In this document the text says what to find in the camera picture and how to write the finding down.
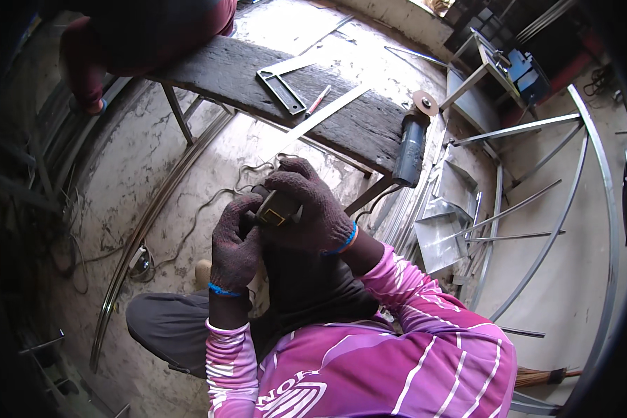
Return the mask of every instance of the hand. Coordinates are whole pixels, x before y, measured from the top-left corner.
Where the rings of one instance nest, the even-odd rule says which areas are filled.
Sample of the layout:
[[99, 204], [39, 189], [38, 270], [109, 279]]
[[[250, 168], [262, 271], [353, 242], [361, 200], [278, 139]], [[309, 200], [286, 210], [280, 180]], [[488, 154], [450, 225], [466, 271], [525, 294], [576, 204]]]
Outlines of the hand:
[[242, 293], [258, 269], [260, 231], [249, 211], [255, 213], [262, 202], [262, 196], [249, 193], [228, 203], [211, 235], [210, 282], [225, 292]]
[[302, 204], [299, 223], [263, 227], [263, 235], [280, 246], [306, 251], [335, 251], [347, 242], [354, 224], [330, 188], [304, 158], [285, 158], [265, 187], [282, 191]]

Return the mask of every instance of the wooden workbench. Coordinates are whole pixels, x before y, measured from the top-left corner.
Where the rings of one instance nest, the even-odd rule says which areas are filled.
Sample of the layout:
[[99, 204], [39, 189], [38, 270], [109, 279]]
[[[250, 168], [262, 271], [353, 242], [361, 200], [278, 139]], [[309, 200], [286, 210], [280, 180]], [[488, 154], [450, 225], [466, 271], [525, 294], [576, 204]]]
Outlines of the wooden workbench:
[[[195, 53], [146, 77], [292, 128], [304, 120], [304, 112], [297, 116], [289, 114], [256, 77], [261, 68], [291, 57], [238, 39], [217, 36]], [[328, 84], [332, 85], [332, 91], [321, 106], [355, 87], [353, 82], [317, 65], [285, 74], [283, 78], [307, 106]], [[404, 109], [370, 90], [306, 136], [390, 176], [399, 149], [404, 113]]]

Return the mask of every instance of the blue wristband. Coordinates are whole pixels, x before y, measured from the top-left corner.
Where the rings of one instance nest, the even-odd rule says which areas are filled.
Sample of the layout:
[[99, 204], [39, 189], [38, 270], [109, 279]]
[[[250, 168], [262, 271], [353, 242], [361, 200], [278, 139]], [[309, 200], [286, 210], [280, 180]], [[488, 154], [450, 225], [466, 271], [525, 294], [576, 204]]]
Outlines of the blue wristband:
[[209, 289], [212, 290], [217, 295], [225, 295], [225, 296], [232, 296], [232, 297], [241, 296], [241, 293], [230, 292], [228, 290], [221, 289], [213, 283], [209, 283]]
[[348, 244], [351, 243], [351, 241], [353, 241], [353, 238], [355, 237], [357, 233], [358, 233], [358, 224], [356, 224], [355, 221], [353, 221], [353, 232], [351, 232], [350, 237], [346, 239], [346, 242], [343, 243], [341, 247], [337, 249], [333, 249], [332, 251], [323, 251], [322, 255], [339, 254], [348, 246]]

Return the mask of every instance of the angle grinder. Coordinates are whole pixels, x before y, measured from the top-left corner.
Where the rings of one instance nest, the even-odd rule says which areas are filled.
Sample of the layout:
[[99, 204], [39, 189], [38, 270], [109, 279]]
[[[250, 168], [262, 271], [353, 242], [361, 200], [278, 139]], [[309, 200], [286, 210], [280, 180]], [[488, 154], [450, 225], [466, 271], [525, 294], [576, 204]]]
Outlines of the angle grinder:
[[420, 149], [430, 125], [439, 112], [435, 99], [422, 90], [413, 93], [413, 104], [402, 119], [402, 143], [393, 169], [393, 183], [412, 187], [418, 180]]

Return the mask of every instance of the broom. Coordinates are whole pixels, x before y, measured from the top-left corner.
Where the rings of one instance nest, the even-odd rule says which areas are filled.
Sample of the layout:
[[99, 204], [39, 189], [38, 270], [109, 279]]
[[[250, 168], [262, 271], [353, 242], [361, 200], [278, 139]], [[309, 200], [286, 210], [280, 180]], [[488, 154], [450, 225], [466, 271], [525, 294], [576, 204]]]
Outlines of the broom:
[[538, 385], [557, 385], [564, 381], [565, 377], [580, 376], [581, 370], [568, 372], [566, 368], [551, 371], [527, 369], [518, 366], [518, 377], [516, 378], [516, 387], [538, 386]]

